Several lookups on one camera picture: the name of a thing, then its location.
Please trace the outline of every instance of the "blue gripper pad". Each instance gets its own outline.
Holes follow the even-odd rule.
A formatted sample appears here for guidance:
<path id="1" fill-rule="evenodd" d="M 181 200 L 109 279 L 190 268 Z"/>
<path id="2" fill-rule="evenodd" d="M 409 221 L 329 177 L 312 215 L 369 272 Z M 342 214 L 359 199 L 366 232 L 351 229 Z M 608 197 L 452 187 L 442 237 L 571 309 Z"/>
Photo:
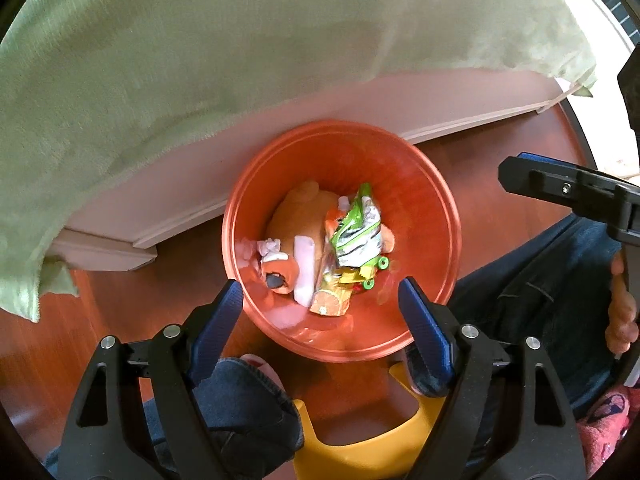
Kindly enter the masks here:
<path id="1" fill-rule="evenodd" d="M 228 280 L 211 305 L 200 306 L 193 311 L 185 322 L 190 322 L 200 333 L 191 343 L 191 367 L 188 377 L 196 386 L 213 372 L 226 340 L 242 312 L 242 286 L 235 280 Z M 206 314 L 209 319 L 202 319 Z"/>
<path id="2" fill-rule="evenodd" d="M 413 278 L 398 285 L 398 306 L 431 379 L 445 395 L 456 375 L 459 323 L 447 307 L 431 303 Z"/>

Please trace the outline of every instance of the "wooden floor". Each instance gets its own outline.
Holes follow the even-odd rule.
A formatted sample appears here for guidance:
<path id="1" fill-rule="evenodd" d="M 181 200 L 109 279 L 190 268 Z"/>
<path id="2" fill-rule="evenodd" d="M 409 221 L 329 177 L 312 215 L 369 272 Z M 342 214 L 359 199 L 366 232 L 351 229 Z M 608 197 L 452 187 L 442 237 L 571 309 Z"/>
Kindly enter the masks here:
<path id="1" fill-rule="evenodd" d="M 463 229 L 461 275 L 516 248 L 567 214 L 559 206 L 507 195 L 497 181 L 508 155 L 532 151 L 583 162 L 560 107 L 431 140 L 420 146 L 448 182 Z M 126 272 L 75 272 L 81 291 L 42 298 L 42 321 L 31 324 L 0 312 L 0 401 L 31 449 L 42 457 L 60 442 L 66 412 L 86 362 L 100 338 L 149 338 L 191 309 L 208 303 L 226 276 L 220 249 L 222 219 L 158 246 L 158 259 Z M 325 439 L 338 444 L 352 418 L 372 432 L 403 420 L 386 361 L 327 365 L 290 354 L 242 316 L 225 349 L 269 361 L 294 397 L 305 400 Z M 145 395 L 150 392 L 144 388 Z"/>

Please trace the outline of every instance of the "human hand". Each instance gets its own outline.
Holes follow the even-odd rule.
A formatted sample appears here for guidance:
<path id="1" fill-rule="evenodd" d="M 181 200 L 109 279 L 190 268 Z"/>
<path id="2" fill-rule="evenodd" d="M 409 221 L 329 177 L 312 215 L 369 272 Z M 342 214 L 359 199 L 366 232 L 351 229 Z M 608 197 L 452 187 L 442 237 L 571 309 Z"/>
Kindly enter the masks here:
<path id="1" fill-rule="evenodd" d="M 614 354 L 629 350 L 631 343 L 638 339 L 638 324 L 635 298 L 626 290 L 623 273 L 625 264 L 620 252 L 611 261 L 611 304 L 609 305 L 609 326 L 604 337 L 607 347 Z"/>

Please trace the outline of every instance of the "green blanket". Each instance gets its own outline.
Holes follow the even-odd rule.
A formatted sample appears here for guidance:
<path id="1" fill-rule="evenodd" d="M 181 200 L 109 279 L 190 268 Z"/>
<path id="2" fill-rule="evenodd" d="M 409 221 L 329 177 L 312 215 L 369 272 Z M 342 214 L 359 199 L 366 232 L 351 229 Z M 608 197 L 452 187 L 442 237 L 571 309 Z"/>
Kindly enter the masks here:
<path id="1" fill-rule="evenodd" d="M 247 113 L 434 68 L 588 88 L 595 65 L 563 0 L 28 0 L 0 62 L 0 306 L 32 321 L 73 211 Z"/>

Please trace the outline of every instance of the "person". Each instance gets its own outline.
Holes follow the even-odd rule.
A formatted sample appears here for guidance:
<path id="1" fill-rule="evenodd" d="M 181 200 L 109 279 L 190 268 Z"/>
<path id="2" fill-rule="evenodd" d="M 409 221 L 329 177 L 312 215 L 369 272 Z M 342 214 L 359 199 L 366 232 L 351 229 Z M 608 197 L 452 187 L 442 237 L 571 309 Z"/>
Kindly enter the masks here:
<path id="1" fill-rule="evenodd" d="M 537 337 L 556 368 L 576 419 L 593 417 L 605 406 L 601 397 L 614 382 L 614 354 L 628 350 L 638 338 L 636 302 L 626 291 L 619 251 L 620 244 L 609 238 L 606 226 L 571 214 L 459 280 L 448 306 L 460 323 L 476 325 L 489 338 L 518 343 L 527 336 Z M 406 349 L 406 357 L 415 385 L 429 394 L 433 378 L 415 346 Z M 626 394 L 629 403 L 633 396 Z M 303 445 L 291 399 L 273 369 L 255 356 L 219 361 L 194 396 L 226 467 L 238 480 L 263 478 Z M 640 408 L 640 395 L 637 398 Z M 488 403 L 485 415 L 491 415 L 491 410 L 494 402 Z M 161 464 L 174 470 L 153 401 L 145 404 L 145 413 Z M 620 413 L 628 421 L 631 408 L 623 407 L 615 415 Z M 620 419 L 622 431 L 625 419 Z M 483 417 L 471 468 L 482 459 L 491 420 Z M 584 424 L 593 427 L 588 420 Z M 609 433 L 611 448 L 620 435 Z M 602 438 L 595 440 L 597 446 L 607 444 Z M 598 460 L 602 463 L 603 454 L 588 451 L 592 452 L 586 453 L 591 474 Z M 58 450 L 46 460 L 54 476 L 57 460 Z"/>

